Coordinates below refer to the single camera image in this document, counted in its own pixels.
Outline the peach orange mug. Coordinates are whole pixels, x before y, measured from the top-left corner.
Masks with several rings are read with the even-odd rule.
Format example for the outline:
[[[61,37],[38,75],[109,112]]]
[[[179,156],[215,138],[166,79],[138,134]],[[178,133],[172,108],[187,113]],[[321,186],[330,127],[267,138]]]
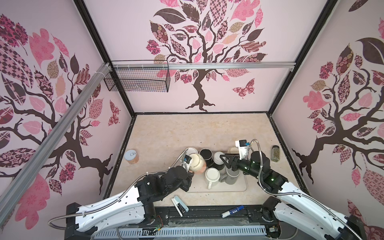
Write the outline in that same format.
[[[191,158],[189,171],[195,174],[203,174],[207,168],[204,158],[200,154],[191,154],[189,157]]]

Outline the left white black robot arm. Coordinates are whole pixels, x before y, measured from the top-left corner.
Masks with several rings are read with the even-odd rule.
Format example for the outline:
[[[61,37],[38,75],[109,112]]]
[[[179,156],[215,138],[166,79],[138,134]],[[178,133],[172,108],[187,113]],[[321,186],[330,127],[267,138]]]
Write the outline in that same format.
[[[48,225],[63,230],[66,240],[91,240],[105,230],[151,223],[156,218],[154,203],[178,189],[187,192],[193,176],[183,166],[144,174],[117,195],[90,205],[68,205],[66,215],[50,219]]]

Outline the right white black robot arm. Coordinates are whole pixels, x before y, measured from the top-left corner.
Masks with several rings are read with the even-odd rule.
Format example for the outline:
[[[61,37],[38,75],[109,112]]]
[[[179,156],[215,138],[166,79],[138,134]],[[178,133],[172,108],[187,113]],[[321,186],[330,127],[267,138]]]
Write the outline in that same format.
[[[261,210],[264,220],[285,222],[316,240],[367,239],[364,224],[358,217],[347,217],[304,193],[272,170],[271,161],[264,153],[253,152],[250,160],[235,154],[220,155],[220,159],[228,169],[255,177],[262,190],[270,195]]]

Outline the white ribbed-bottom mug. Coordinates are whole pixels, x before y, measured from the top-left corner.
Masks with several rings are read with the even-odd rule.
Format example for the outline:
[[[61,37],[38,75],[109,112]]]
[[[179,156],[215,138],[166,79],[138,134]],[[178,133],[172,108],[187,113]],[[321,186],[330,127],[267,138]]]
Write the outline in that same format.
[[[186,151],[186,155],[191,155],[191,154],[198,154],[199,151],[196,149],[196,148],[188,148],[187,151]]]

